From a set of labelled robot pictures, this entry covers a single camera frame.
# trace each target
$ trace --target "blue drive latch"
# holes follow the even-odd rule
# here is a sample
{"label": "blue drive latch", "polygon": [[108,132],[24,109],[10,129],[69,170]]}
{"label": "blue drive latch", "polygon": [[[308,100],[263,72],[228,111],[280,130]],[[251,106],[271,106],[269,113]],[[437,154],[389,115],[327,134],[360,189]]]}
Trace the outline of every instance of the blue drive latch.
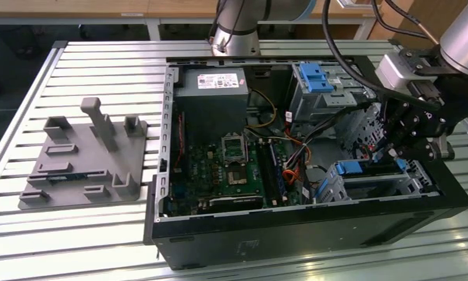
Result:
{"label": "blue drive latch", "polygon": [[332,92],[335,87],[329,85],[327,74],[316,63],[300,64],[301,76],[307,82],[309,92]]}

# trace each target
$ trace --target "circuit board chip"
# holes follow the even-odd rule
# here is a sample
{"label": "circuit board chip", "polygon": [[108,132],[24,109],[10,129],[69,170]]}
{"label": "circuit board chip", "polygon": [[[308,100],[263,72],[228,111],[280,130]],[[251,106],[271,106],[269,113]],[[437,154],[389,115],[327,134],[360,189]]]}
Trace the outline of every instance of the circuit board chip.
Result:
{"label": "circuit board chip", "polygon": [[247,166],[233,163],[227,167],[227,181],[231,185],[247,184],[247,178]]}

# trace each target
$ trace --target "table leg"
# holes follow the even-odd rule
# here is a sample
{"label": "table leg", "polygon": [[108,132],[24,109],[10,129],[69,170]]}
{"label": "table leg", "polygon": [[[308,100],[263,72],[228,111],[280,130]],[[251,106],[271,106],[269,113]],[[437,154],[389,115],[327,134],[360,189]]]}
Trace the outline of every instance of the table leg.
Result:
{"label": "table leg", "polygon": [[356,35],[353,40],[367,40],[369,37],[369,33],[373,30],[376,19],[375,18],[364,18],[363,23],[357,28]]}
{"label": "table leg", "polygon": [[161,40],[161,37],[159,34],[160,20],[159,19],[145,19],[145,24],[148,26],[149,40],[160,41]]}

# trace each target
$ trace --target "red wire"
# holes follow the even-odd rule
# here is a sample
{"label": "red wire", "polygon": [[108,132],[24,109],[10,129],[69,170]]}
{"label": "red wire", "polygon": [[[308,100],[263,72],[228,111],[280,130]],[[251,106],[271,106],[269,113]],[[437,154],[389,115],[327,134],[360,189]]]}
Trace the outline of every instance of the red wire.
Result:
{"label": "red wire", "polygon": [[184,149],[184,142],[183,142],[183,139],[181,139],[181,115],[179,115],[179,140],[180,140],[179,158],[177,158],[177,160],[175,162],[173,169],[176,169],[177,166],[179,166],[180,157],[181,157],[183,149]]}

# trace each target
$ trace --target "green circuit board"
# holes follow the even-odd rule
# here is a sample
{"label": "green circuit board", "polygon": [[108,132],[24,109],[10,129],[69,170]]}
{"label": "green circuit board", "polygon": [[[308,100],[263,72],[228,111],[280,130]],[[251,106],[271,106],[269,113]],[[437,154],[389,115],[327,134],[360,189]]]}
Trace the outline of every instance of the green circuit board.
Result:
{"label": "green circuit board", "polygon": [[[263,208],[269,207],[255,147],[256,143],[247,143],[243,147],[247,152],[245,163],[225,163],[221,142],[188,147],[187,168],[181,171],[184,174],[180,180],[172,180],[172,216],[195,215],[201,200],[228,196],[261,196]],[[284,144],[276,142],[273,147],[279,157],[276,161],[283,163],[287,157]],[[240,151],[227,145],[225,155],[239,156]],[[295,192],[288,192],[288,199],[291,205],[299,203]]]}

